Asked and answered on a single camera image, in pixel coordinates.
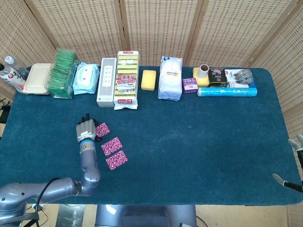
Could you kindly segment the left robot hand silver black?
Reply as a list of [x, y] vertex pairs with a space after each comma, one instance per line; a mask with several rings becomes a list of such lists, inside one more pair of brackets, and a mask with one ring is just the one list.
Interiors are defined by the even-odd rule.
[[84, 139], [101, 141], [102, 136], [97, 135], [96, 126], [98, 126], [98, 122], [93, 118], [91, 119], [89, 113], [86, 113], [76, 125], [77, 141], [81, 142]]

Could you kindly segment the right robot hand grey fingertips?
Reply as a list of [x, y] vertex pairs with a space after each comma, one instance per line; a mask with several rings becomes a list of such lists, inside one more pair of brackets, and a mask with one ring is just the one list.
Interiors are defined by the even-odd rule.
[[[299, 159], [301, 168], [303, 168], [303, 135], [297, 134], [297, 139], [299, 140], [300, 144], [295, 142], [293, 139], [288, 139], [288, 143], [291, 145], [295, 153], [297, 154], [297, 157]], [[283, 187], [291, 188], [297, 192], [302, 193], [303, 192], [303, 182], [301, 182], [301, 185], [295, 184], [289, 181], [286, 181], [282, 179], [278, 174], [273, 173], [273, 178]]]

